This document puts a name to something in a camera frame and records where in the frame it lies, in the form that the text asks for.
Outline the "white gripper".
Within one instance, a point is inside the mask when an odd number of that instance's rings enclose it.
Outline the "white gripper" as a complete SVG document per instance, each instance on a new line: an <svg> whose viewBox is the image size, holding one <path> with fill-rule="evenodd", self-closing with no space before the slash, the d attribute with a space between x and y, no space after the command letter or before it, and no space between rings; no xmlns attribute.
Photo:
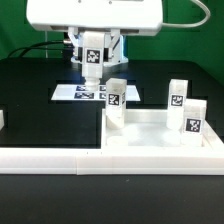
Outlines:
<svg viewBox="0 0 224 224"><path fill-rule="evenodd" d="M162 27L162 0L27 0L26 16L38 31L67 32L81 53L79 32L107 32L108 58L122 35L155 36Z"/></svg>

